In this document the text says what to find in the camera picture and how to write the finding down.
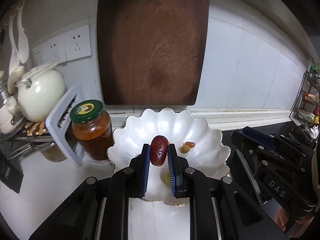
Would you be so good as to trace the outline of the small tan longan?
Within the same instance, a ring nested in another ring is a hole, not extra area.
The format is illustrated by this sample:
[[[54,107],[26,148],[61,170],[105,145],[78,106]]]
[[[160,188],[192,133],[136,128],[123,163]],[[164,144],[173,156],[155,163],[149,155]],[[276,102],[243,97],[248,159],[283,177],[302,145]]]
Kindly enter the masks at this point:
[[[190,151],[190,146],[189,145],[183,145],[181,147],[181,149],[180,149],[180,152],[184,153],[184,154],[188,153],[189,151]]]

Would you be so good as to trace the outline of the green apple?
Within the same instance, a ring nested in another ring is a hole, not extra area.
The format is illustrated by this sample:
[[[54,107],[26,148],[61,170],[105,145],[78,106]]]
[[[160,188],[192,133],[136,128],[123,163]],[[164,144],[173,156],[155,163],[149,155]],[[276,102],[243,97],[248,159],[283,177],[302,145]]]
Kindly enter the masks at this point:
[[[165,181],[168,185],[170,185],[170,174],[169,172],[167,172],[166,176],[165,176]]]

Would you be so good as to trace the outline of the black gas stove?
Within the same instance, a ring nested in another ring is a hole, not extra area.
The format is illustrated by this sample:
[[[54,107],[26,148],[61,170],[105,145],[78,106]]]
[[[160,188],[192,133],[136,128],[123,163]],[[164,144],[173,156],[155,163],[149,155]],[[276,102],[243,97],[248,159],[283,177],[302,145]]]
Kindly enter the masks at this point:
[[[264,135],[272,134],[272,135],[280,136],[282,134],[284,136],[292,138],[290,135],[290,133],[293,135],[291,130],[296,128],[297,125],[294,122],[289,121],[289,122],[282,122],[282,123],[266,125],[266,126],[258,126],[258,127],[250,126],[250,127],[260,133],[263,133]],[[222,131],[222,143],[226,146],[229,146],[231,148],[231,152],[233,153],[235,151],[235,146],[231,141],[232,131],[233,130]]]

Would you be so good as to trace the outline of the white scalloped bowl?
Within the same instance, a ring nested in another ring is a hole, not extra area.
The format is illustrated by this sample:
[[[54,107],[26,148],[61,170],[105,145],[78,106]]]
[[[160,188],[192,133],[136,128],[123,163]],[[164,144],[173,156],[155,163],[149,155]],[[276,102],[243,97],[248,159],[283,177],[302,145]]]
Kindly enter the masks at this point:
[[[115,171],[127,167],[132,158],[141,154],[143,145],[150,144],[157,135],[165,136],[189,166],[207,177],[221,179],[230,171],[226,161],[231,149],[223,145],[222,132],[211,129],[206,118],[194,118],[188,110],[176,113],[170,108],[159,112],[146,109],[139,117],[129,116],[124,128],[115,129],[113,135],[115,143],[108,149],[108,157]],[[194,142],[195,147],[181,153],[187,141]]]

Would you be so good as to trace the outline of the glass jar green lid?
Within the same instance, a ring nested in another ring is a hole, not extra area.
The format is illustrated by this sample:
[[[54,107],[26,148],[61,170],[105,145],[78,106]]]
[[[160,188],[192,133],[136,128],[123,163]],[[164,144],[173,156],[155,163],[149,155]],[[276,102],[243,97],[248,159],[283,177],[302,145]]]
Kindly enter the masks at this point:
[[[88,156],[96,161],[108,159],[108,149],[114,146],[111,117],[103,103],[91,99],[80,102],[70,112],[72,132]]]

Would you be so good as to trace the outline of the steel pot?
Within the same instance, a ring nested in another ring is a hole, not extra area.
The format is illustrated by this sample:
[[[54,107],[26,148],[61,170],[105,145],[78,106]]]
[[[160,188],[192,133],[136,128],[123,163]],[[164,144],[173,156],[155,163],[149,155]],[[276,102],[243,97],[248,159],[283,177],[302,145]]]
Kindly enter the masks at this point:
[[[60,150],[54,142],[47,142],[41,146],[40,152],[51,162],[58,163],[67,159],[65,154]]]

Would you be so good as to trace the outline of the white dish rack panel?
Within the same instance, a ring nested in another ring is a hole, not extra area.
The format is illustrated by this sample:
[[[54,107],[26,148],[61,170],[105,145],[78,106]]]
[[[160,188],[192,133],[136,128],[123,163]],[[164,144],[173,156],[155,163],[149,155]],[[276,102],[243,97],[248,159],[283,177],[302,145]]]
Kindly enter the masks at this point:
[[[46,128],[51,137],[64,155],[76,167],[80,167],[82,164],[84,150],[78,142],[76,143],[75,149],[72,149],[67,142],[66,133],[71,124],[71,109],[81,101],[80,88],[74,85],[65,92],[46,118]]]

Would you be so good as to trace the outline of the black knife block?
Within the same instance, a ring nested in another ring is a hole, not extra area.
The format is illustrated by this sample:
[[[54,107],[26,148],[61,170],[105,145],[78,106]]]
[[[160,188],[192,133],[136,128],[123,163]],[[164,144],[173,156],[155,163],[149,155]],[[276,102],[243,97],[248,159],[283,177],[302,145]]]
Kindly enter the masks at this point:
[[[1,152],[0,156],[0,178],[1,182],[12,191],[19,193],[23,180],[23,173],[20,172]]]

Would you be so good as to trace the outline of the cream ceramic kettle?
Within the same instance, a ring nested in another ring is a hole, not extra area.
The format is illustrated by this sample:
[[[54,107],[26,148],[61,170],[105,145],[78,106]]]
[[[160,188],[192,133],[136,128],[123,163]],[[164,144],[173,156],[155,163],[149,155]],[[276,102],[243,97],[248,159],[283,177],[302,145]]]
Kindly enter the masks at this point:
[[[22,114],[32,122],[42,122],[66,92],[63,76],[56,70],[58,62],[32,68],[15,82],[17,102]]]

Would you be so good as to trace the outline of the white lidded pot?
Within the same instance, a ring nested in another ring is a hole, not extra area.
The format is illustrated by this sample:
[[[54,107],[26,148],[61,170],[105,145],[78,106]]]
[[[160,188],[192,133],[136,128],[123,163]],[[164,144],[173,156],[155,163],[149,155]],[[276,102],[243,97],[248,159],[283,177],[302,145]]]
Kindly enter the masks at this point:
[[[7,82],[1,80],[1,134],[7,135],[13,132],[24,120],[17,100],[10,96],[7,90]]]

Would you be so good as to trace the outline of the brown wooden cutting board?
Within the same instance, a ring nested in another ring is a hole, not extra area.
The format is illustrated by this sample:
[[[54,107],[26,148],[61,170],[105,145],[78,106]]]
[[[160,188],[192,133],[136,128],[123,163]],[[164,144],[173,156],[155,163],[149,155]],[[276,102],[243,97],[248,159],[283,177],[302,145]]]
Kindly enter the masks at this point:
[[[97,54],[107,105],[196,102],[209,0],[98,0]]]

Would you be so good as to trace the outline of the white hanging spoon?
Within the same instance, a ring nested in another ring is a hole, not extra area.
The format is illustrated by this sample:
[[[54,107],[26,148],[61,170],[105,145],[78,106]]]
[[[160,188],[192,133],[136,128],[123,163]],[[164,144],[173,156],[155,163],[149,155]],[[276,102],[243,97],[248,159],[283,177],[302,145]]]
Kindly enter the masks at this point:
[[[29,42],[25,34],[25,29],[22,24],[23,7],[26,0],[23,0],[18,7],[17,14],[17,29],[18,29],[18,54],[21,64],[25,64],[29,58]]]

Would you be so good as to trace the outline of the white wall socket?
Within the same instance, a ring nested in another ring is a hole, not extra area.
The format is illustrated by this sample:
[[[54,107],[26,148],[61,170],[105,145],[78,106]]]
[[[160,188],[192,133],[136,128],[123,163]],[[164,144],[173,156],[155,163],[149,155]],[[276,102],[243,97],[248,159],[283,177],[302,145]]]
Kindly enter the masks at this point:
[[[66,32],[65,44],[67,61],[91,56],[89,25]]]
[[[66,62],[65,36],[60,34],[54,38],[42,42],[31,49],[33,64],[39,66],[46,62]]]

